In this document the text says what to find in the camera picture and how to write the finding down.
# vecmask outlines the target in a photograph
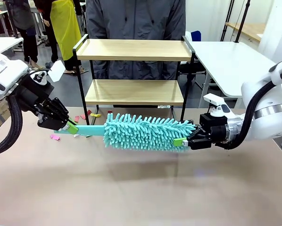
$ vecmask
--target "microfiber duster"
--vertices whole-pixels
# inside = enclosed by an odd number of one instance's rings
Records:
[[[188,137],[195,125],[188,121],[184,123],[174,119],[161,119],[142,116],[138,118],[130,114],[113,117],[113,113],[108,114],[107,121],[101,126],[76,126],[80,135],[103,136],[106,147],[112,146],[121,149],[133,150],[153,150],[184,152],[188,150],[184,146],[175,146],[174,140]]]

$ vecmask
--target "gray jacket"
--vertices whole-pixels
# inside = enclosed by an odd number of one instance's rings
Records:
[[[6,0],[9,4],[15,27],[28,30],[34,29],[35,24],[28,0]]]
[[[87,0],[90,38],[181,40],[185,0]],[[175,79],[177,62],[95,61],[96,79]]]

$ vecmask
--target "wooden shelf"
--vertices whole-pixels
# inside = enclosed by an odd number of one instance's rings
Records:
[[[240,23],[226,23],[227,26],[235,28],[237,31],[240,29]],[[260,42],[262,40],[257,34],[263,34],[265,31],[265,24],[244,24],[242,33],[247,35],[250,38]]]
[[[183,41],[88,39],[77,51],[79,60],[190,61]]]
[[[93,80],[85,97],[90,105],[183,105],[176,80]]]

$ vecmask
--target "red paper scrap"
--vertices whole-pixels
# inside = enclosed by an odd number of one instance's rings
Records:
[[[75,122],[79,122],[79,116],[75,116]]]

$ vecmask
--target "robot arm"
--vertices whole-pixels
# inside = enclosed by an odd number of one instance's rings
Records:
[[[50,99],[54,87],[47,81],[47,75],[62,75],[64,66],[56,62],[49,69],[28,71],[28,66],[20,61],[11,61],[0,54],[0,100],[6,97],[11,114],[11,128],[0,143],[0,153],[9,149],[20,135],[23,119],[22,111],[31,111],[42,128],[59,130],[73,125],[68,111],[58,98]]]
[[[235,115],[224,99],[208,94],[204,98],[214,109],[200,116],[200,125],[187,138],[191,149],[209,148],[212,144],[234,149],[245,139],[267,139],[282,136],[282,62],[270,68],[257,81],[242,87],[244,115]]]

